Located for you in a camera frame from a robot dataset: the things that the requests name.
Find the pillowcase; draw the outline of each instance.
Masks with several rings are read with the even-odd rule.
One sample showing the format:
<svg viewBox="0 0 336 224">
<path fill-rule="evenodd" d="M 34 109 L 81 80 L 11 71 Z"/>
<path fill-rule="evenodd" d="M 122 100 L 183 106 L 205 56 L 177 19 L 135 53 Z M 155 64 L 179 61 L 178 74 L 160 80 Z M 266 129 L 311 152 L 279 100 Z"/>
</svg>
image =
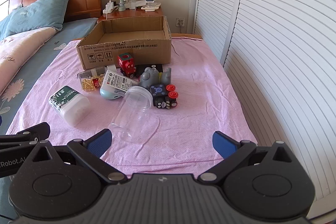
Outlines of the pillowcase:
<svg viewBox="0 0 336 224">
<path fill-rule="evenodd" d="M 42 27 L 62 30 L 69 0 L 37 0 L 11 13 L 5 37 Z"/>
<path fill-rule="evenodd" d="M 23 4 L 20 4 L 14 10 L 22 8 L 22 6 L 23 6 Z M 2 21 L 0 21 L 0 41 L 5 38 L 5 32 L 6 32 L 6 29 L 7 29 L 7 25 L 8 25 L 9 20 L 11 19 L 13 11 L 8 16 L 6 16 Z"/>
</svg>

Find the cardboard box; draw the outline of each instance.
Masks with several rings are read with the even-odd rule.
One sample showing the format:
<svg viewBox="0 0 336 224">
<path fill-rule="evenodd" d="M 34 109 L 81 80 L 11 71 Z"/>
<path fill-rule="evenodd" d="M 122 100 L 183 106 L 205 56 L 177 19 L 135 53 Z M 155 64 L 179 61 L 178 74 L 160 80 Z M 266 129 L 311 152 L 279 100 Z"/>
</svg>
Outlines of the cardboard box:
<svg viewBox="0 0 336 224">
<path fill-rule="evenodd" d="M 84 69 L 119 66 L 117 56 L 125 52 L 136 65 L 168 64 L 171 33 L 164 16 L 102 20 L 79 42 L 77 52 Z"/>
</svg>

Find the nightstand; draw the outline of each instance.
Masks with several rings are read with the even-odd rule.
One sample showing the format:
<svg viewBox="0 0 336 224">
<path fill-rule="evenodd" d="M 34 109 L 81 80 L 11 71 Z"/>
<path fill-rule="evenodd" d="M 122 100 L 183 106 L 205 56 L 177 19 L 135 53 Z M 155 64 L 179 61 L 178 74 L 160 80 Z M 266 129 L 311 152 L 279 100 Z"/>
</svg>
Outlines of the nightstand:
<svg viewBox="0 0 336 224">
<path fill-rule="evenodd" d="M 112 13 L 107 14 L 107 19 L 120 18 L 120 17 L 145 17 L 145 16 L 163 16 L 161 7 L 154 12 L 145 12 L 141 10 L 141 7 L 137 7 L 135 10 L 126 9 L 125 11 L 119 12 L 116 8 Z M 106 14 L 98 18 L 98 22 L 105 20 Z"/>
</svg>

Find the wall socket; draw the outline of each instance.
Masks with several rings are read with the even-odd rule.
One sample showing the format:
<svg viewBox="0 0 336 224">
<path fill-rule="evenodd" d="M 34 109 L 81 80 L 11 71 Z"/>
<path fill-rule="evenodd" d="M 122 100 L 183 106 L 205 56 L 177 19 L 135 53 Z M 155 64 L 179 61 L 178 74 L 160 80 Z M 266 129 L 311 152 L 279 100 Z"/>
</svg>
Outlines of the wall socket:
<svg viewBox="0 0 336 224">
<path fill-rule="evenodd" d="M 176 18 L 176 27 L 184 27 L 185 18 Z"/>
</svg>

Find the gray toy figure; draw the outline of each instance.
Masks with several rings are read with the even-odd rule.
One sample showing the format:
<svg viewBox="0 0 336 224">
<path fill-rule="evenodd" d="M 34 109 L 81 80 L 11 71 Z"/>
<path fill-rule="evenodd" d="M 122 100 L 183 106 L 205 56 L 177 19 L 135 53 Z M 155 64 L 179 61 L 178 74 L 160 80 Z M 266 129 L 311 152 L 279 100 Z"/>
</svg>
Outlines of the gray toy figure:
<svg viewBox="0 0 336 224">
<path fill-rule="evenodd" d="M 152 85 L 158 85 L 159 74 L 159 71 L 155 68 L 145 68 L 144 73 L 140 76 L 138 86 L 149 89 Z"/>
<path fill-rule="evenodd" d="M 171 68 L 167 68 L 167 70 L 161 74 L 160 84 L 164 84 L 165 86 L 171 84 Z"/>
</svg>

